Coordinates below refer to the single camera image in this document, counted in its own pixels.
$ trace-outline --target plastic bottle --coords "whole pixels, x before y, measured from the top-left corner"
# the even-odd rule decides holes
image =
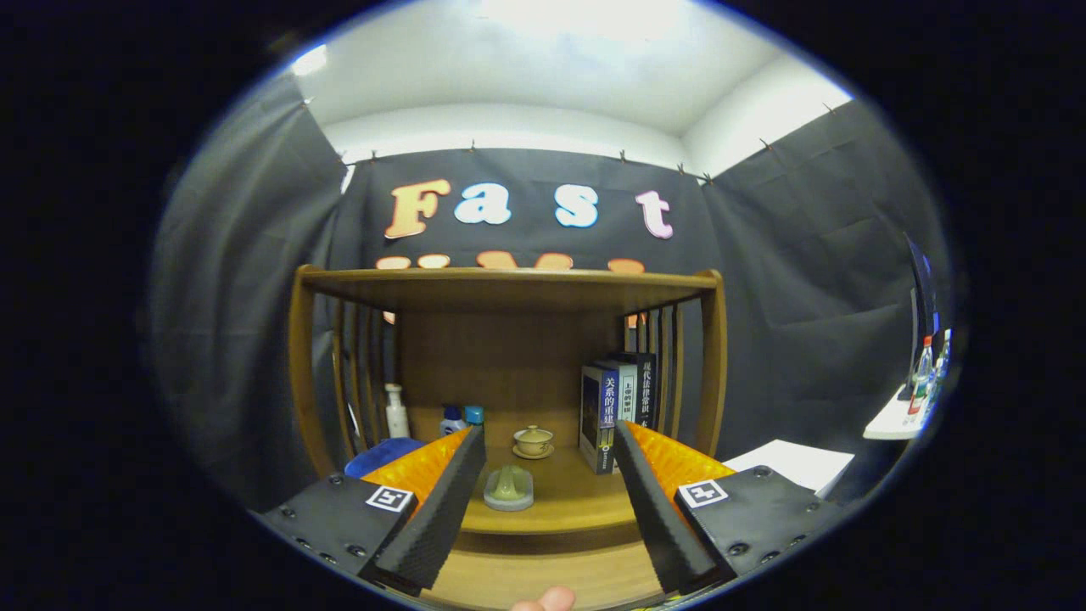
[[[939,358],[935,361],[935,377],[943,380],[947,377],[950,368],[950,330],[943,332],[943,347],[939,349]]]
[[[384,390],[389,392],[389,407],[384,408],[389,421],[389,437],[411,437],[411,431],[407,429],[407,408],[400,400],[403,387],[399,384],[386,384]]]
[[[927,399],[927,379],[923,379],[917,383],[915,391],[912,392],[912,399],[909,402],[909,416],[914,416],[920,412],[921,408],[924,407],[924,402]]]
[[[471,427],[483,427],[482,424],[482,408],[479,406],[465,406],[464,407],[464,420],[468,422]],[[483,435],[487,434],[487,429],[483,427]]]
[[[909,402],[909,416],[920,411],[927,398],[927,392],[935,370],[932,369],[932,336],[924,338],[924,349],[920,354],[920,365],[917,366],[917,374],[912,378],[913,391]]]
[[[932,378],[932,336],[924,338],[924,351],[920,354],[920,365],[917,366],[917,375],[913,378],[917,385],[920,385],[921,381],[927,381]]]
[[[439,427],[438,436],[444,437],[445,435],[452,435],[457,431],[467,429],[468,423],[460,419],[459,408],[445,404],[445,420],[441,421]]]

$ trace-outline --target white ceiling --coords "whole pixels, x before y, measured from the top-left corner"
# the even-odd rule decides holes
[[[716,8],[656,0],[667,10],[642,16],[643,1],[498,0],[500,12],[488,0],[417,0],[337,33],[325,67],[299,81],[321,125],[399,109],[507,103],[682,136],[782,54]]]

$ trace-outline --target ceiling light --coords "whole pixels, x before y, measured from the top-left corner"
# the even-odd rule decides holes
[[[325,67],[326,63],[328,63],[328,46],[321,44],[294,60],[290,67],[295,75],[305,76]]]

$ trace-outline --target blue cloth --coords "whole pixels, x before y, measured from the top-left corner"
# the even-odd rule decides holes
[[[354,460],[348,463],[343,473],[346,474],[348,478],[353,478],[355,480],[365,478],[374,471],[377,471],[402,456],[414,453],[425,445],[426,444],[409,437],[393,437],[391,440],[386,440],[369,450],[354,457]]]

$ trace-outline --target pink letter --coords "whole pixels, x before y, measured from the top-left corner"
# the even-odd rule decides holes
[[[633,198],[645,211],[645,227],[648,232],[662,239],[668,239],[673,232],[671,225],[664,221],[664,212],[671,209],[668,202],[660,199],[660,193],[647,191]]]

